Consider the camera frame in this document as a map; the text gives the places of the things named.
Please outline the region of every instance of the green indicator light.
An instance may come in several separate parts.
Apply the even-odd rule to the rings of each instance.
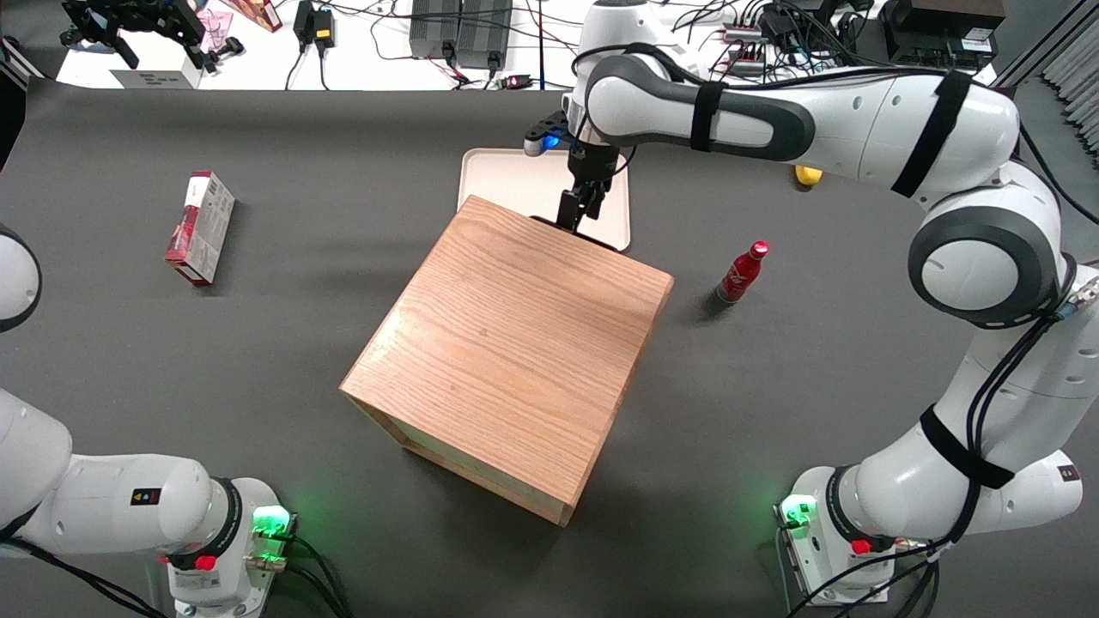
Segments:
[[[252,530],[260,534],[281,534],[290,529],[290,511],[275,505],[252,512]]]
[[[809,518],[817,510],[817,498],[797,494],[787,496],[779,506],[779,510],[786,516],[787,528],[809,526]]]

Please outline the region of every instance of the dark gray table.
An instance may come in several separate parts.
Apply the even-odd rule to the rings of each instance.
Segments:
[[[803,470],[900,435],[970,338],[909,287],[921,213],[906,200],[642,147],[631,255],[676,287],[565,530],[401,451],[336,391],[452,217],[462,154],[517,146],[556,100],[36,85],[0,219],[37,251],[45,288],[0,339],[0,384],[65,422],[77,452],[267,481],[360,617],[782,616],[770,504]],[[198,291],[162,256],[204,168],[242,205],[218,285]],[[757,238],[773,247],[761,280],[708,319],[699,298]],[[1085,476],[1097,439],[1087,418],[1066,449]],[[935,616],[1092,615],[1097,511],[1087,492],[1065,520],[967,539]],[[74,562],[147,591],[133,555]],[[0,562],[0,598],[5,617],[126,616],[31,562]],[[268,616],[319,615],[280,578]]]

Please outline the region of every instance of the wood grain surface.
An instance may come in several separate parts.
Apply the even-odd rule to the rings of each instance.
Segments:
[[[567,521],[671,284],[470,197],[340,389],[406,446],[398,426],[560,500]]]

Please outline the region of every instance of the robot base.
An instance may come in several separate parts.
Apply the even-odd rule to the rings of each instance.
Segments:
[[[852,566],[896,552],[893,548],[882,553],[864,555],[855,555],[851,551],[851,543],[840,536],[825,507],[825,487],[834,471],[833,467],[824,466],[807,471],[795,482],[790,496],[775,509],[779,526],[784,528],[782,538],[787,555],[793,565],[798,584],[806,595]],[[799,527],[791,528],[790,521],[795,518]],[[810,600],[810,605],[834,606],[855,603],[870,592],[870,588],[888,582],[892,574],[891,560],[872,564],[822,591]],[[889,588],[884,588],[866,603],[888,600]]]
[[[168,566],[168,584],[177,618],[257,618],[263,616],[275,573],[247,569],[247,556],[282,555],[285,543],[262,538],[253,529],[258,507],[278,505],[275,492],[255,478],[234,478],[241,494],[241,526],[213,571],[178,571]]]

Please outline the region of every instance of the coca-cola bottle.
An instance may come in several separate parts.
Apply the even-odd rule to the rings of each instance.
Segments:
[[[767,255],[767,243],[756,241],[747,253],[737,257],[714,290],[718,298],[730,305],[740,300],[752,282],[759,276],[761,262],[765,255]]]

